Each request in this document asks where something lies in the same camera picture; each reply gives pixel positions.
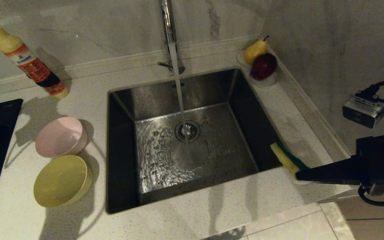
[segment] red apple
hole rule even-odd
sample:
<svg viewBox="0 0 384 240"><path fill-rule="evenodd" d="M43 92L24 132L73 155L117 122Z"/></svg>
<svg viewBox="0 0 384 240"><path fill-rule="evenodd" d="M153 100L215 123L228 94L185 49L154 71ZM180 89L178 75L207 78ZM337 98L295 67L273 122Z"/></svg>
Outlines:
<svg viewBox="0 0 384 240"><path fill-rule="evenodd" d="M276 70L278 61L271 53L258 56L253 62L251 76L256 80L263 80L269 77Z"/></svg>

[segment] pink bowl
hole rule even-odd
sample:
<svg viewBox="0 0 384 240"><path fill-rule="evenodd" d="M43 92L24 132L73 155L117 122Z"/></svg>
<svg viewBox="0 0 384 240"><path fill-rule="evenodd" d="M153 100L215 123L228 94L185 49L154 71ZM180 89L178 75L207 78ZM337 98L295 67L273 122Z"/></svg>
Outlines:
<svg viewBox="0 0 384 240"><path fill-rule="evenodd" d="M47 124L39 132L35 149L46 158L76 155L87 144L87 132L74 117L61 117Z"/></svg>

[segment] running water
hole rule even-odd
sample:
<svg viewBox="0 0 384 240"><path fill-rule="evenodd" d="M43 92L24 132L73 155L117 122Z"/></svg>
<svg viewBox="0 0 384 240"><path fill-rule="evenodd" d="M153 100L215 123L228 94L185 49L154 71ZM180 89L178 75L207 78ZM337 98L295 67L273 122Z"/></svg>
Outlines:
<svg viewBox="0 0 384 240"><path fill-rule="evenodd" d="M182 90L180 88L180 76L179 76L179 67L177 64L176 43L175 42L168 43L168 49L170 51L170 57L171 57L171 61L173 64L173 73L174 73L174 77L176 79L177 97L179 99L180 114L182 116L183 129L185 131L185 136L186 136L186 145L189 147L190 129L188 127L186 127L185 113L183 110L183 98L182 98Z"/></svg>

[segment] bottle label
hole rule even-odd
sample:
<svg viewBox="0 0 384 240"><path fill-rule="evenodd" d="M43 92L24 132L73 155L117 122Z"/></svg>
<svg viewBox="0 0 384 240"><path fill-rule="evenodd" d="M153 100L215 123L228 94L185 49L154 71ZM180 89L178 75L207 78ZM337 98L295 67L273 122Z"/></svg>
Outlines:
<svg viewBox="0 0 384 240"><path fill-rule="evenodd" d="M50 76L51 71L49 68L29 50L26 44L23 44L14 52L5 53L5 55L36 83L42 82ZM55 95L61 93L65 86L62 82L59 82L43 88L50 95Z"/></svg>

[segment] yellow bowl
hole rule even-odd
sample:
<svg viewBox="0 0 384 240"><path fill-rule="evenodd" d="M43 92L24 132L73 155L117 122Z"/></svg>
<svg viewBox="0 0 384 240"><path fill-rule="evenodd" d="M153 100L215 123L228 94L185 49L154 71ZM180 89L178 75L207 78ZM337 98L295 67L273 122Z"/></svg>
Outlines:
<svg viewBox="0 0 384 240"><path fill-rule="evenodd" d="M35 180L33 194L36 202L55 208L78 201L91 186L93 174L84 160L65 155L47 164Z"/></svg>

